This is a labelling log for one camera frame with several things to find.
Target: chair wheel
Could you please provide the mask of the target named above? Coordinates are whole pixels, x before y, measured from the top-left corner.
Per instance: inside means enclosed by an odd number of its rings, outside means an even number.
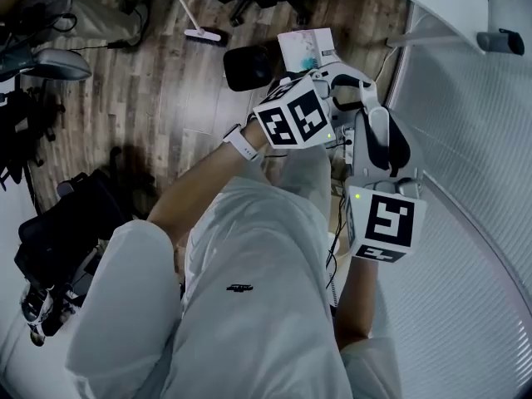
[[[296,23],[298,25],[308,25],[309,22],[310,22],[309,15],[298,15],[298,18],[296,19]]]
[[[242,25],[244,20],[242,17],[233,17],[229,19],[229,23],[231,24],[231,27],[237,27],[238,25]]]

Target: white device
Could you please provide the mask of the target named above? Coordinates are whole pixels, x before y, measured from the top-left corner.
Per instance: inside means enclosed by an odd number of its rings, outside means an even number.
[[[358,88],[361,101],[338,104],[331,97],[335,86]],[[336,139],[335,129],[349,126],[344,194],[351,256],[394,263],[415,252],[426,212],[421,147],[379,103],[373,80],[333,62],[282,81],[254,113],[276,149],[327,143]]]
[[[232,144],[246,160],[252,160],[257,156],[258,152],[245,139],[241,130],[242,126],[235,124],[225,134],[224,142]]]

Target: white desk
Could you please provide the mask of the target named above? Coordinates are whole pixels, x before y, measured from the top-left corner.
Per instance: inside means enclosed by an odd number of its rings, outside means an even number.
[[[463,40],[484,53],[476,42],[476,34],[488,30],[488,0],[411,0],[438,18],[446,28],[423,29],[398,37],[390,37],[387,44],[400,47],[411,44],[430,44]]]

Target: broom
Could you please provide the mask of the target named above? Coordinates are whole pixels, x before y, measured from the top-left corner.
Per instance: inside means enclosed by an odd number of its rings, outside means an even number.
[[[224,31],[220,31],[214,28],[204,28],[198,24],[198,21],[187,7],[185,0],[179,0],[181,5],[189,16],[190,21],[194,24],[195,29],[185,30],[186,38],[194,42],[201,42],[205,44],[211,44],[214,46],[225,47],[228,42],[228,35]]]

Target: chair leg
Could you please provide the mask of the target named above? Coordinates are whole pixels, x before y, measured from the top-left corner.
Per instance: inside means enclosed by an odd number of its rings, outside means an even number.
[[[244,23],[242,15],[248,9],[252,2],[252,0],[239,1],[239,4],[236,6],[236,8],[233,10],[233,13],[231,13],[231,16],[229,17],[229,22],[232,27],[237,27],[238,25],[242,25]]]
[[[310,13],[301,0],[288,0],[288,4],[292,6],[293,10],[298,14],[298,25],[307,25],[310,22],[312,13]]]

